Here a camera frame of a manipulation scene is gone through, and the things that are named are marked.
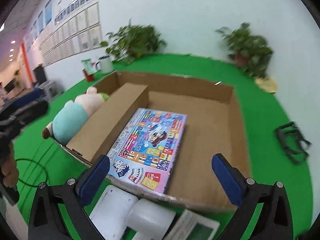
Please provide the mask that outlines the person's left hand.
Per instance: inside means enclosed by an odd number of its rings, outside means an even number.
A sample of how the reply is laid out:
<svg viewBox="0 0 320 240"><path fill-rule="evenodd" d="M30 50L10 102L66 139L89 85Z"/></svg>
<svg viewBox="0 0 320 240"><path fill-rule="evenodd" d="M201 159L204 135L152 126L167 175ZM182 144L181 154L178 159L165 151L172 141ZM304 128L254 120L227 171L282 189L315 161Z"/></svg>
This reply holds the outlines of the person's left hand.
<svg viewBox="0 0 320 240"><path fill-rule="evenodd" d="M2 169L2 174L4 175L3 178L3 183L6 187L13 188L16 186L18 182L18 176L19 176L19 171L17 169L17 163L14 158L14 146L13 143L11 142L9 144L10 148L10 154L3 163L1 169Z"/></svg>

